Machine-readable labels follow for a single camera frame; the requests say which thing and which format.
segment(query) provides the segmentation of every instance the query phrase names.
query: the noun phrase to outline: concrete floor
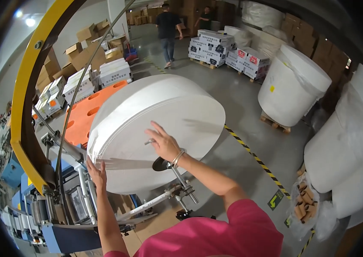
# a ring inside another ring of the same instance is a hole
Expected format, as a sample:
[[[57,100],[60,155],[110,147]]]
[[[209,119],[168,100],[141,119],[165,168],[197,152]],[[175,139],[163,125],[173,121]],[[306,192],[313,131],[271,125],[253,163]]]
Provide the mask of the concrete floor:
[[[165,65],[155,26],[153,24],[132,26],[130,37],[132,46],[138,49],[139,57],[141,57],[140,62],[131,68],[134,79],[161,74],[156,67],[143,60],[147,58],[158,67]],[[174,67],[165,71],[193,80],[219,101],[225,108],[226,125],[251,148],[251,151],[265,163],[290,192],[297,177],[296,170],[303,162],[303,150],[309,138],[310,128],[300,121],[291,128],[291,133],[286,135],[259,121],[261,108],[257,95],[261,85],[250,83],[249,77],[237,74],[234,69],[228,69],[226,65],[209,69],[191,62],[187,56],[189,41],[189,37],[176,41]],[[50,125],[53,129],[62,130],[63,122],[64,116],[61,116],[51,121]],[[46,132],[45,127],[37,129],[37,137],[40,138]],[[55,157],[55,154],[50,155],[50,159]],[[215,146],[202,161],[238,181],[248,196],[271,217],[276,228],[284,235],[281,256],[297,256],[301,252],[311,235],[310,232],[301,241],[297,241],[290,229],[285,226],[284,221],[288,217],[287,210],[290,203],[286,197],[274,211],[270,209],[267,203],[279,188],[233,136],[224,130]],[[207,217],[215,215],[217,219],[227,221],[221,199],[198,180],[192,178],[190,182],[199,203],[195,205],[188,197],[184,200],[187,206],[195,211],[195,215]],[[150,200],[162,192],[163,188],[158,188],[150,192],[140,192],[138,196],[142,200]],[[172,200],[165,201],[156,206],[156,211],[160,212],[175,204],[177,203]],[[303,255],[333,255],[343,232],[344,230],[340,229],[341,234],[335,233],[324,243],[317,242],[313,237]]]

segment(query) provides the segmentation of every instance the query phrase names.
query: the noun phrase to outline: bolt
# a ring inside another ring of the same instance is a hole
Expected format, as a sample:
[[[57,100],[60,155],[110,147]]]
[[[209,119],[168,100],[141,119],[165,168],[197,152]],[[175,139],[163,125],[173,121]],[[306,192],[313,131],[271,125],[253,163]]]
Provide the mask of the bolt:
[[[42,47],[43,41],[39,40],[37,41],[37,43],[34,45],[34,49],[40,49]]]

